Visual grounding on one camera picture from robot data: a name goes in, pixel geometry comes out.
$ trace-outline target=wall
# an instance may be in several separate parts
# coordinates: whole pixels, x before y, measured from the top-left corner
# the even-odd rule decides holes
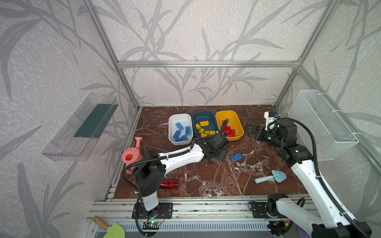
[[[381,151],[381,1],[342,0],[303,67],[328,93],[374,148]],[[288,95],[309,89],[296,77]],[[280,105],[283,114],[292,100]],[[381,176],[353,147],[319,168],[347,208],[381,233]]]
[[[296,60],[328,3],[93,2],[119,61]],[[270,104],[290,72],[288,68],[124,68],[142,105]]]
[[[81,1],[5,1],[0,15],[0,237],[78,237],[135,110]],[[89,159],[43,156],[90,92],[119,106]]]

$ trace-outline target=yellow plastic bin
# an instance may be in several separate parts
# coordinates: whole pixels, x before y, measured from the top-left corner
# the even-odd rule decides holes
[[[239,140],[243,136],[243,128],[241,125],[241,122],[239,121],[238,115],[235,111],[227,110],[227,111],[220,111],[216,113],[216,120],[218,124],[218,128],[221,129],[221,125],[224,120],[229,119],[229,122],[227,123],[227,126],[230,126],[231,129],[235,130],[235,136],[234,137],[228,137],[227,139],[229,141],[236,141]]]

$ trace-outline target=marble tabletop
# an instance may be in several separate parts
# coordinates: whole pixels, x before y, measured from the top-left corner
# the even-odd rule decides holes
[[[210,110],[233,110],[238,114],[242,126],[264,124],[263,113],[273,110],[271,105],[237,105],[237,106],[195,106],[195,107],[144,107],[135,131],[135,137],[143,137],[141,153],[150,150],[157,153],[170,152],[184,146],[174,146],[168,140],[168,118],[177,113],[187,113]],[[271,195],[275,193],[306,194],[301,181],[286,163],[278,156],[275,148],[266,143],[258,142],[245,133],[239,140],[228,145],[229,155],[225,162],[212,159],[188,164],[168,173],[164,179],[178,179],[179,188],[159,189],[160,198],[197,197],[197,196],[239,196],[239,195]],[[243,158],[233,162],[230,156],[240,153]],[[255,178],[271,175],[271,170],[280,170],[287,175],[281,183],[266,181],[260,184]],[[126,178],[134,182],[132,175]],[[134,190],[119,181],[114,198],[136,198]]]

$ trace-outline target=black cable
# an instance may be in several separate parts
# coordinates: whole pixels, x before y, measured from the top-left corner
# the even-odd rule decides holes
[[[277,121],[272,121],[272,122],[270,122],[270,123],[267,125],[267,130],[268,130],[268,131],[273,131],[273,130],[275,130],[275,126],[274,126],[272,129],[270,129],[270,126],[273,125],[273,124],[275,124],[275,123],[277,123]]]
[[[142,229],[140,228],[139,226],[139,223],[138,223],[138,211],[136,211],[135,213],[135,224],[136,224],[136,227],[138,228],[138,231],[141,235],[143,235],[144,237],[153,237],[154,235],[156,235],[157,232],[155,232],[155,234],[149,236],[148,233],[144,233],[142,231]]]
[[[225,126],[227,125],[228,122],[229,122],[229,119],[226,119],[226,120],[224,121],[224,123],[221,125],[221,129],[218,130],[216,134],[211,135],[211,136],[208,136],[208,137],[201,138],[201,139],[199,139],[199,140],[209,139],[209,138],[211,138],[211,137],[213,137],[213,136],[216,136],[218,133],[221,133],[222,130],[225,128]]]
[[[302,208],[304,206],[305,202],[306,202],[305,198],[300,198],[296,204]],[[286,229],[284,228],[284,226],[282,228],[276,228],[277,225],[268,226],[268,228],[270,228],[271,230],[284,230],[282,233],[279,233],[278,235],[276,233],[273,234],[275,236],[282,236],[291,229],[292,224],[294,224],[294,222],[290,221],[290,224],[286,227]]]
[[[291,121],[294,121],[296,123],[298,123],[299,125],[301,125],[309,134],[309,136],[311,137],[311,141],[312,141],[312,152],[313,152],[313,161],[314,161],[314,167],[315,167],[315,173],[317,175],[317,179],[319,180],[320,184],[322,185],[324,191],[327,193],[328,197],[331,199],[331,201],[335,204],[335,206],[339,209],[339,211],[341,213],[343,213],[342,215],[349,221],[350,224],[352,224],[356,230],[361,233],[364,237],[367,237],[367,238],[370,238],[370,235],[366,234],[363,230],[361,230],[361,228],[355,223],[355,221],[348,215],[345,213],[345,210],[341,207],[341,205],[337,202],[337,200],[334,198],[334,196],[332,195],[332,193],[329,191],[327,185],[325,184],[324,180],[322,179],[322,177],[320,177],[320,171],[319,171],[319,166],[317,164],[317,152],[316,152],[316,142],[315,142],[315,138],[312,134],[312,132],[301,122],[299,122],[298,120],[295,120],[295,119],[292,119],[292,118],[283,118],[283,119],[288,119],[288,120],[291,120]]]
[[[176,156],[180,156],[180,155],[184,155],[186,153],[188,153],[190,150],[185,150],[183,152],[179,152],[179,153],[176,153],[176,154],[170,154],[168,155],[168,158],[172,158],[172,157],[176,157]],[[124,177],[124,174],[125,172],[131,168],[131,167],[134,167],[138,164],[143,164],[143,163],[147,163],[147,162],[152,162],[152,161],[157,161],[157,160],[162,160],[162,159],[166,159],[167,156],[165,155],[162,155],[162,156],[159,156],[159,157],[156,157],[156,158],[152,158],[152,159],[147,159],[147,160],[141,160],[141,161],[137,161],[135,163],[132,163],[132,164],[129,164],[127,165],[126,167],[124,167],[122,169],[122,171],[120,172],[120,177],[122,178],[123,182],[125,182],[126,184],[128,184],[129,186],[131,186],[133,189],[135,189],[135,191],[137,191],[138,193],[140,192],[138,187],[136,187],[136,185],[134,185],[132,182],[128,181],[125,177]]]
[[[228,121],[229,121],[229,119],[226,119],[226,120],[224,121],[224,123],[223,123],[222,126],[221,126],[221,129],[220,129],[216,134],[220,133],[220,132],[225,128],[225,126],[227,125]],[[176,156],[184,155],[184,154],[186,154],[186,153],[188,153],[188,152],[191,151],[191,149],[193,148],[193,146],[194,146],[196,140],[198,140],[198,138],[193,139],[192,144],[191,144],[191,146],[190,146],[190,149],[185,150],[185,151],[183,151],[183,152],[179,152],[179,153],[176,153],[176,154],[170,154],[170,155],[168,155],[168,156],[162,155],[162,156],[159,156],[159,157],[156,157],[156,158],[151,158],[151,159],[147,159],[147,160],[141,160],[141,161],[137,161],[137,162],[135,162],[135,163],[129,164],[129,165],[127,165],[126,167],[124,167],[124,168],[122,169],[122,171],[120,172],[120,177],[122,178],[123,182],[125,182],[126,184],[128,184],[129,186],[131,186],[133,189],[135,189],[135,191],[137,191],[137,192],[139,193],[140,191],[139,191],[138,187],[136,187],[132,182],[128,181],[128,180],[124,177],[124,174],[126,173],[126,171],[127,171],[128,169],[130,169],[131,167],[134,167],[134,166],[136,166],[136,165],[142,164],[142,163],[147,163],[147,162],[152,162],[152,161],[157,161],[157,160],[163,160],[163,159],[166,159],[166,158],[172,158],[172,157],[176,157]],[[135,224],[136,224],[136,227],[138,228],[139,233],[140,233],[141,235],[143,235],[144,237],[152,237],[152,236],[156,235],[156,233],[157,233],[157,232],[155,232],[155,234],[152,235],[152,236],[148,236],[147,233],[144,233],[144,232],[140,229],[140,226],[139,226],[139,223],[138,223],[138,214],[137,214],[137,213],[135,214]]]

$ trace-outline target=light blue toy shovel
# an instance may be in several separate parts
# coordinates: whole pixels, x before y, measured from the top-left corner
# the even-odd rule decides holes
[[[272,170],[271,172],[272,172],[272,175],[270,175],[270,176],[254,179],[255,183],[259,184],[259,183],[262,183],[264,181],[270,180],[272,178],[274,178],[275,181],[280,183],[280,182],[283,182],[287,178],[286,174],[281,172],[281,171]]]

